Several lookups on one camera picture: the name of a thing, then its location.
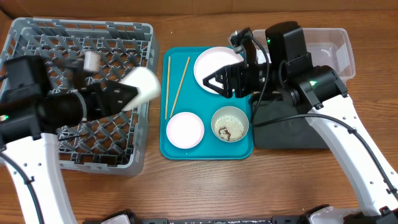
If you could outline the large white plate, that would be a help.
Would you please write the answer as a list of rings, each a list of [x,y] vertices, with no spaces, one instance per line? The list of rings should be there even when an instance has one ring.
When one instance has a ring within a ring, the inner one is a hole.
[[[195,60],[193,73],[197,83],[207,92],[216,94],[214,90],[203,84],[203,79],[226,65],[242,62],[244,59],[227,47],[212,47],[202,52]]]

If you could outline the white cup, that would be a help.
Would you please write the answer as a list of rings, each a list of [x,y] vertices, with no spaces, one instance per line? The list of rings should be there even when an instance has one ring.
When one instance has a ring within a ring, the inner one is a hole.
[[[121,111],[133,110],[134,108],[158,97],[161,86],[155,73],[147,67],[133,68],[120,83],[137,88],[137,96],[128,101]]]

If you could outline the wooden chopstick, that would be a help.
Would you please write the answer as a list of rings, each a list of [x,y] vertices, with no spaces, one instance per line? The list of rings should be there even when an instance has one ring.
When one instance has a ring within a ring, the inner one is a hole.
[[[190,63],[190,57],[187,58],[187,61],[186,61],[186,64],[185,64],[185,68],[184,68],[184,70],[183,70],[183,74],[182,74],[182,77],[181,77],[181,79],[180,79],[180,83],[179,83],[179,86],[178,86],[178,90],[177,90],[177,92],[176,92],[175,99],[174,99],[174,103],[173,103],[172,110],[171,110],[171,113],[170,113],[170,118],[172,118],[172,116],[173,116],[173,114],[174,114],[174,110],[175,110],[175,107],[176,107],[176,105],[177,105],[178,97],[179,97],[179,94],[180,94],[180,91],[181,91],[181,88],[182,88],[182,85],[183,85],[183,81],[184,81],[184,78],[185,78],[185,75],[186,75],[186,72],[187,72],[187,68],[188,68],[188,66],[189,66],[189,63]]]
[[[168,57],[168,67],[167,67],[167,84],[166,84],[166,99],[165,99],[165,119],[167,120],[168,107],[169,107],[169,80],[170,80],[170,64],[171,56]]]

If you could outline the grey-green bowl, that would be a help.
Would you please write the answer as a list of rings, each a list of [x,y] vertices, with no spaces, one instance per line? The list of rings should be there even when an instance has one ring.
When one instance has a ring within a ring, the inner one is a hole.
[[[246,134],[248,133],[248,131],[249,131],[249,120],[248,120],[248,117],[246,116],[246,114],[245,114],[241,109],[239,109],[239,108],[237,108],[237,107],[235,107],[235,106],[225,106],[225,107],[220,108],[219,110],[217,110],[217,111],[214,113],[214,115],[213,115],[213,117],[212,117],[212,119],[211,119],[211,130],[213,131],[214,135],[215,135],[218,139],[220,139],[220,138],[215,134],[214,125],[215,125],[216,120],[217,120],[219,117],[224,116],[224,115],[235,116],[236,118],[238,118],[238,119],[243,123],[244,129],[245,129],[245,133],[244,133],[244,136],[243,136],[243,137],[245,137],[245,135],[246,135]]]

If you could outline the rice and food leftovers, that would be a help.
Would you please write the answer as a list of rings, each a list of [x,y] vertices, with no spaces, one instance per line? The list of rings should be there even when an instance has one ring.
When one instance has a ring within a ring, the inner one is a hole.
[[[245,133],[243,123],[231,115],[219,117],[214,125],[215,134],[223,141],[235,142],[240,140]]]

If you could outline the small pink saucer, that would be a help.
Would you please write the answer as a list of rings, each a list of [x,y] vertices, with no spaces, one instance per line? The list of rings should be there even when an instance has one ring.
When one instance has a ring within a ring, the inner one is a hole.
[[[181,112],[173,116],[167,124],[167,139],[179,149],[191,149],[204,137],[203,121],[194,113]]]

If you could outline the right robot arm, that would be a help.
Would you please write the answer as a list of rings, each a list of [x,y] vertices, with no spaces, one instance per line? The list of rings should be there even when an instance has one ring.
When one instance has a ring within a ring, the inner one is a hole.
[[[300,223],[396,223],[397,172],[363,126],[346,85],[331,67],[313,64],[297,22],[275,24],[265,36],[261,44],[250,28],[231,34],[229,42],[244,60],[218,69],[203,84],[225,98],[283,100],[325,141],[359,208],[322,205],[304,213]]]

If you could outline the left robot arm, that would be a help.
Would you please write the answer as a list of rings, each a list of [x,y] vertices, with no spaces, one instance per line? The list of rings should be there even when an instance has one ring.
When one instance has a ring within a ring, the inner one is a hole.
[[[156,75],[136,67],[120,81],[87,85],[100,56],[5,62],[1,98],[1,157],[12,176],[26,223],[75,223],[59,161],[57,130],[131,110],[159,95]]]

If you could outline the grey dishwasher rack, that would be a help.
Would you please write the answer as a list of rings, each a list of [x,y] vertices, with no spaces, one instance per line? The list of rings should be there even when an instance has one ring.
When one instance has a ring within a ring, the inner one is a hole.
[[[35,156],[49,134],[63,169],[139,174],[158,58],[148,23],[15,19],[1,52],[2,152]]]

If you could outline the teal serving tray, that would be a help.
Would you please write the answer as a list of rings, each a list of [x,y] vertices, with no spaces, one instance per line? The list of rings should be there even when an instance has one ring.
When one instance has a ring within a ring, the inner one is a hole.
[[[224,98],[212,94],[199,86],[194,78],[193,68],[198,56],[208,47],[175,47],[164,55],[162,72],[162,94],[160,109],[159,149],[160,152],[171,160],[230,160],[245,159],[254,149],[252,128],[242,140],[238,142],[224,142],[218,139],[211,130],[211,119],[214,113],[224,106],[235,106],[241,109],[248,118],[251,117],[250,96],[244,98]],[[165,119],[165,99],[167,84],[168,57],[171,56],[169,80],[169,107],[167,120]],[[187,58],[190,63],[183,81],[174,114],[191,112],[196,114],[205,127],[204,137],[201,142],[191,149],[179,149],[167,139],[166,127],[169,122],[170,112],[178,90],[180,79],[185,68]]]

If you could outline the black tray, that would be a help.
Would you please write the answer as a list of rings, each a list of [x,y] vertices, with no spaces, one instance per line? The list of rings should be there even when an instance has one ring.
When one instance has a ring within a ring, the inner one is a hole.
[[[278,93],[264,95],[254,115],[254,123],[296,115],[297,110],[282,101]],[[295,118],[253,128],[258,149],[328,149],[320,135],[303,118]]]

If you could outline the clear plastic bin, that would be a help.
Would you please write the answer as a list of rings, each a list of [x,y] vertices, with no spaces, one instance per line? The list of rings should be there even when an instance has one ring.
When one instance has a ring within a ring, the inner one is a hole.
[[[307,51],[314,66],[327,65],[343,83],[354,78],[356,68],[348,33],[343,28],[304,28]]]

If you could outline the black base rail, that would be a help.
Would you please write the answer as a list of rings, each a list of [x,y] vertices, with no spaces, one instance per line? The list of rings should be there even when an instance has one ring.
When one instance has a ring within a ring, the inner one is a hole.
[[[397,223],[397,210],[385,209],[380,216],[367,217],[363,213],[339,214],[333,216],[335,210],[331,207],[319,210],[317,213],[301,215],[273,216],[261,219],[226,219],[226,220],[168,220],[166,218],[138,219],[132,212],[125,211],[114,214],[107,220],[84,221],[84,224],[100,223],[131,223],[131,224],[311,224],[311,223]]]

